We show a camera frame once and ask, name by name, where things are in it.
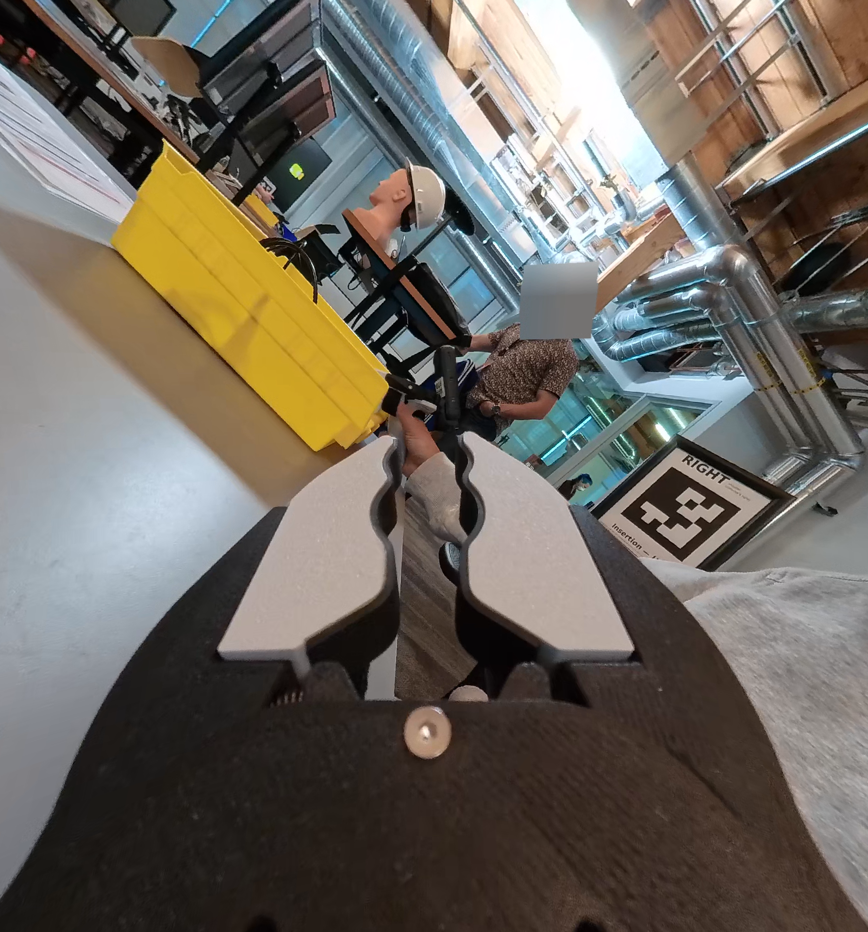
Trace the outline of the framed black white tag sign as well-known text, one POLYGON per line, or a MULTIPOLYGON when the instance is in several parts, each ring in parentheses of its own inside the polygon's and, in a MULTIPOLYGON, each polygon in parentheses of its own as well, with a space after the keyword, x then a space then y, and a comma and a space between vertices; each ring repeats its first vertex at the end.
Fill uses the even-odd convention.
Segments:
POLYGON ((784 488, 678 436, 590 513, 636 557, 713 571, 794 502, 784 488))

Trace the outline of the person's right forearm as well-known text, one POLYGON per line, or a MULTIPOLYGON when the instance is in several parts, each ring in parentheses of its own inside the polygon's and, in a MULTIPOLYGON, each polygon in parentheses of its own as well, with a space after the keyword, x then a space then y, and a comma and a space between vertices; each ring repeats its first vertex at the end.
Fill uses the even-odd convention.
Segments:
POLYGON ((406 493, 417 499, 429 531, 441 542, 461 545, 467 532, 460 522, 461 489, 451 460, 442 452, 423 462, 408 477, 406 493))

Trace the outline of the metal air duct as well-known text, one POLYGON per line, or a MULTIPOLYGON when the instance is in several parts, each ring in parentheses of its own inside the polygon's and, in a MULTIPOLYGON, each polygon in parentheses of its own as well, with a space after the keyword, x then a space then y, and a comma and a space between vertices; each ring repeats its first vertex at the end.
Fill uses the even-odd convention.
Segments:
POLYGON ((432 162, 472 212, 475 231, 458 248, 516 307, 513 273, 534 252, 492 161, 502 148, 484 138, 491 126, 406 2, 323 2, 328 30, 348 66, 393 113, 405 145, 432 162))

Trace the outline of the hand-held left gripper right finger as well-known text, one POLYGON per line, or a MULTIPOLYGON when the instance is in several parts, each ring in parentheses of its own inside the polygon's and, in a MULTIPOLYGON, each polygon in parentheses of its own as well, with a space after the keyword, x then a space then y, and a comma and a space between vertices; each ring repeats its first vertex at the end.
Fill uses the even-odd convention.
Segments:
POLYGON ((568 502, 479 436, 460 437, 455 464, 467 603, 541 661, 627 660, 634 643, 568 502))

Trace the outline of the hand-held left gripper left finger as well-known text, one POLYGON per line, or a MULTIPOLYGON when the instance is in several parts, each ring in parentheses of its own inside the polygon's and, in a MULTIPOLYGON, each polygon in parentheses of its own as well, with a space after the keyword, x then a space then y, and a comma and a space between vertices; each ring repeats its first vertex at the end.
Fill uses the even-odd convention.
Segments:
POLYGON ((299 491, 218 645, 226 661, 371 662, 399 626, 401 448, 385 436, 299 491))

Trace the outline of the white paper sheet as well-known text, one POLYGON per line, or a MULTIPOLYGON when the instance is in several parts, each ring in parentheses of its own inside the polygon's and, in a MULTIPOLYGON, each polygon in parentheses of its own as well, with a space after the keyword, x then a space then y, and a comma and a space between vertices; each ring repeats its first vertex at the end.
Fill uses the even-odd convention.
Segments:
POLYGON ((118 226, 136 194, 65 116, 0 64, 0 150, 49 195, 118 226))

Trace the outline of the person's grey hoodie torso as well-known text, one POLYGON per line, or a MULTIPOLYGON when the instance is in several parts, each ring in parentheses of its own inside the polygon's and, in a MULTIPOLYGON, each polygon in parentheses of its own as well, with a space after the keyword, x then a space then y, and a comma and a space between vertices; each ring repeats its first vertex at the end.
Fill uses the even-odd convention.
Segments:
POLYGON ((814 839, 868 922, 868 577, 643 563, 729 662, 814 839))

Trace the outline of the grey desk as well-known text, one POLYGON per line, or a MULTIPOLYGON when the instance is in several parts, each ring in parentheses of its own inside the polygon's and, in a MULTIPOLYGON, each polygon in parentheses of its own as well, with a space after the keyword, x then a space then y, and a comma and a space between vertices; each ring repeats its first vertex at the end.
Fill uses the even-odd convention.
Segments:
POLYGON ((0 143, 0 895, 125 664, 313 451, 0 143))

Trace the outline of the silver metal pipes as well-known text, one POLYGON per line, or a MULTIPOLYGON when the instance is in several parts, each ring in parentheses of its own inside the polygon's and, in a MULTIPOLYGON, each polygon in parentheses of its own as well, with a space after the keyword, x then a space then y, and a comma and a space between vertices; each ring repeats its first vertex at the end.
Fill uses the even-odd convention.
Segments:
POLYGON ((727 243, 641 276, 616 303, 592 322, 611 360, 724 344, 785 443, 764 473, 770 483, 808 494, 862 466, 862 442, 802 336, 868 329, 868 289, 782 302, 751 253, 727 243))

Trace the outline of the person's right hand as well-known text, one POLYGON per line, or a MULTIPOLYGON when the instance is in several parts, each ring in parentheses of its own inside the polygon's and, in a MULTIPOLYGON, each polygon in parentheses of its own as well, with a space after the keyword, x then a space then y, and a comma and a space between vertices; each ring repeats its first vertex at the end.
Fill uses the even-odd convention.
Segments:
POLYGON ((402 474, 408 478, 428 460, 437 457, 440 449, 426 424, 413 408, 406 404, 401 405, 397 411, 397 419, 405 448, 402 474))

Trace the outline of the brown cardboard piece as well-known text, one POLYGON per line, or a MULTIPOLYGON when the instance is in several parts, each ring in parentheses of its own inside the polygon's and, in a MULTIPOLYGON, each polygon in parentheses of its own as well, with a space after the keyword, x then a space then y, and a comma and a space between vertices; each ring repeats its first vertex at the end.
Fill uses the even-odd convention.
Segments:
POLYGON ((201 66, 194 50, 160 36, 133 36, 130 42, 134 51, 163 78, 173 94, 192 100, 202 96, 201 66))

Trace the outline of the wooden table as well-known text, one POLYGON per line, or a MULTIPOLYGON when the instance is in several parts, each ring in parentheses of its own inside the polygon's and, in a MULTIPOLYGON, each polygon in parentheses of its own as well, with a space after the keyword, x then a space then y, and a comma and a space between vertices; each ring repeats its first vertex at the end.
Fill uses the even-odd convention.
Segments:
POLYGON ((371 239, 367 227, 351 210, 343 212, 350 238, 340 251, 355 274, 369 276, 367 296, 349 312, 345 322, 375 352, 400 328, 410 330, 425 345, 468 349, 471 337, 449 292, 420 259, 420 252, 450 227, 474 230, 465 207, 446 209, 415 250, 393 260, 371 239))

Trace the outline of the mannequin head white hard hat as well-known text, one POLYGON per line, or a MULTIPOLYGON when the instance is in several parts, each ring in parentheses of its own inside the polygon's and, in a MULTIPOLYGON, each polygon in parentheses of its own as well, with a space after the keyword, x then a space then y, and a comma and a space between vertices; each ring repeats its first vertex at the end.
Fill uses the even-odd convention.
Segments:
POLYGON ((445 210, 447 189, 434 170, 406 161, 370 194, 365 218, 389 258, 399 256, 397 234, 434 227, 445 210))

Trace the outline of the black monitor rack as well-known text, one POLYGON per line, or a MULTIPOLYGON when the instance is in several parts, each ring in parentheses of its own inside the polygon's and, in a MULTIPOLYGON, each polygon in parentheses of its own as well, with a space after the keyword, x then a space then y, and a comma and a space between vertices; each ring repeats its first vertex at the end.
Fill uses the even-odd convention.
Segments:
POLYGON ((310 30, 271 51, 256 42, 230 61, 212 58, 198 89, 219 130, 198 158, 203 173, 235 151, 267 171, 337 115, 328 64, 310 30))

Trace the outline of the yellow plastic bin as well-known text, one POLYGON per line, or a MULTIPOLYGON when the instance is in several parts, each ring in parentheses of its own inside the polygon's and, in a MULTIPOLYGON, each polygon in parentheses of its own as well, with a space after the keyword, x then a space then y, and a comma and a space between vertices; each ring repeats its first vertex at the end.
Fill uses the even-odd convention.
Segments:
POLYGON ((383 363, 169 143, 112 243, 312 450, 382 425, 383 363))

